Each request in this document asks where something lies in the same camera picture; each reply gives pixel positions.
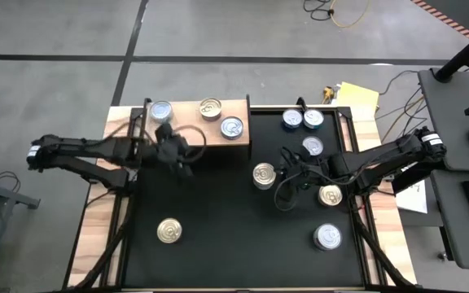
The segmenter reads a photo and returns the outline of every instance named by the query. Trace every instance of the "gold can lid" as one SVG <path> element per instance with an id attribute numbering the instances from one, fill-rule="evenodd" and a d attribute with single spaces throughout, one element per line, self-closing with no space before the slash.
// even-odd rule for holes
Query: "gold can lid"
<path id="1" fill-rule="evenodd" d="M 341 194 L 341 189 L 338 186 L 322 186 L 319 188 L 318 199 L 321 204 L 335 206 L 341 203 L 343 195 Z"/>
<path id="2" fill-rule="evenodd" d="M 159 224 L 156 234 L 163 243 L 175 243 L 182 235 L 182 227 L 177 220 L 167 218 Z"/>
<path id="3" fill-rule="evenodd" d="M 276 179 L 276 172 L 271 164 L 260 163 L 252 170 L 252 178 L 261 185 L 271 185 Z"/>
<path id="4" fill-rule="evenodd" d="M 202 116 L 213 118 L 220 115 L 221 103 L 215 98 L 206 98 L 200 102 L 199 110 Z"/>

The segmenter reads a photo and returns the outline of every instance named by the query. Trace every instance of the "white paper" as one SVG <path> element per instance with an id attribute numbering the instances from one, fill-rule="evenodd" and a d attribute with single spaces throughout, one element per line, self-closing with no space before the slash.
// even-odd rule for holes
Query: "white paper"
<path id="1" fill-rule="evenodd" d="M 428 213 L 427 192 L 424 180 L 419 181 L 402 192 L 396 194 L 397 207 L 409 211 Z"/>

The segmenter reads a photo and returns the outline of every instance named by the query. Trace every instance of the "yellow cable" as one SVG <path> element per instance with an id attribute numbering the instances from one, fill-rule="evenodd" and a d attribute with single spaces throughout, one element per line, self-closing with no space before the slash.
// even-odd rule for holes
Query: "yellow cable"
<path id="1" fill-rule="evenodd" d="M 423 96 L 421 96 L 420 98 L 417 99 L 417 101 L 415 101 L 414 103 L 412 103 L 409 107 L 406 108 L 406 111 L 410 110 L 411 108 L 413 108 L 415 106 L 415 104 L 417 102 L 423 102 Z M 401 114 L 399 114 L 399 116 L 394 120 L 394 123 L 392 123 L 392 125 L 390 125 L 390 128 L 387 130 L 387 133 L 383 136 L 383 139 L 381 139 L 381 142 L 384 142 L 384 140 L 387 138 L 388 134 L 390 133 L 390 131 L 392 131 L 392 129 L 394 128 L 394 125 L 401 119 L 401 117 L 403 117 L 403 115 L 405 115 L 405 112 L 403 111 Z"/>
<path id="2" fill-rule="evenodd" d="M 335 5 L 336 2 L 338 2 L 338 0 L 334 0 L 332 2 L 331 10 L 334 10 L 334 5 Z M 338 24 L 338 22 L 335 21 L 334 14 L 331 14 L 331 20 L 335 25 L 339 26 L 340 28 L 352 28 L 355 24 L 357 24 L 363 18 L 363 16 L 365 16 L 366 12 L 368 11 L 369 6 L 370 6 L 370 0 L 366 0 L 366 7 L 365 7 L 365 10 L 363 11 L 362 15 L 359 16 L 359 18 L 351 24 L 348 24 L 348 25 Z"/>

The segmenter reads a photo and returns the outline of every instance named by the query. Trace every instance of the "wooden table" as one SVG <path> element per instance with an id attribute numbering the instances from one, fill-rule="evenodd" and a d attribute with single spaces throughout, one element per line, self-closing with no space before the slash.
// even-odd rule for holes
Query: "wooden table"
<path id="1" fill-rule="evenodd" d="M 325 105 L 316 105 L 313 107 L 330 107 Z M 357 143 L 360 151 L 376 147 L 381 144 L 379 133 L 375 123 L 374 113 L 371 112 L 369 107 L 356 106 L 351 107 L 353 112 L 353 127 L 357 136 Z M 125 122 L 128 122 L 131 107 L 111 107 L 107 116 L 107 123 L 104 129 L 104 136 L 107 136 L 111 131 L 119 127 Z M 342 128 L 344 131 L 344 141 L 347 150 L 351 151 L 350 138 L 348 135 L 348 126 L 344 119 L 342 121 Z M 126 129 L 117 136 L 126 135 Z M 106 161 L 98 160 L 98 165 L 105 168 L 116 168 Z M 392 186 L 384 182 L 381 190 L 392 192 Z M 90 188 L 90 195 L 88 200 L 106 192 L 104 187 L 100 185 L 92 186 Z M 121 205 L 121 218 L 125 212 L 125 202 L 123 199 Z M 396 266 L 402 275 L 416 283 L 414 269 L 410 260 L 410 253 L 405 240 L 405 234 L 401 225 L 401 218 L 397 211 L 396 200 L 391 195 L 383 195 L 374 193 L 370 196 L 370 203 L 375 219 L 375 228 L 379 237 L 379 244 L 384 250 L 390 261 Z M 92 203 L 85 210 L 81 231 L 77 239 L 77 249 L 74 256 L 72 271 L 69 276 L 68 285 L 76 285 L 81 281 L 87 272 L 93 267 L 97 259 L 100 257 L 104 248 L 106 247 L 107 235 L 109 231 L 110 219 L 114 204 L 114 195 L 107 195 L 104 198 Z M 120 247 L 117 248 L 116 253 L 112 259 L 112 265 L 109 274 L 109 285 L 114 284 L 116 276 L 116 267 L 118 260 L 118 252 Z M 375 269 L 375 259 L 368 246 L 366 246 L 366 257 L 369 264 L 371 280 L 373 283 L 378 283 L 377 272 Z"/>

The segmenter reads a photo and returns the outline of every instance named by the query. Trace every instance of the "concrete floor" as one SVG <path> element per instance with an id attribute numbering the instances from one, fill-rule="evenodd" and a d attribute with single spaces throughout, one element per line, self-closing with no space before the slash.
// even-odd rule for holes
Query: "concrete floor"
<path id="1" fill-rule="evenodd" d="M 123 55 L 139 3 L 0 0 L 0 54 Z M 355 18 L 360 5 L 338 2 L 341 21 Z M 409 0 L 373 0 L 364 20 L 351 29 L 312 21 L 301 0 L 151 0 L 135 54 L 447 59 L 467 43 Z M 121 105 L 139 105 L 145 97 L 190 100 L 245 94 L 253 104 L 292 103 L 298 96 L 318 103 L 325 85 L 347 81 L 382 91 L 398 72 L 425 68 L 134 63 Z M 0 287 L 12 292 L 60 288 L 88 184 L 59 170 L 28 171 L 25 154 L 29 143 L 46 133 L 101 137 L 120 69 L 121 63 L 0 61 L 0 172 L 16 172 L 21 191 L 42 199 L 37 211 L 15 210 L 0 251 Z M 395 81 L 380 98 L 378 115 L 402 106 L 417 83 L 414 74 Z M 427 117 L 427 112 L 420 115 Z M 378 122 L 381 135 L 394 119 L 387 116 Z M 454 263 L 437 267 L 438 260 L 423 250 L 425 243 L 440 250 L 438 231 L 408 230 L 406 235 L 420 283 L 449 288 L 438 278 L 447 273 L 463 285 L 455 289 L 469 290 L 469 271 L 456 269 Z"/>

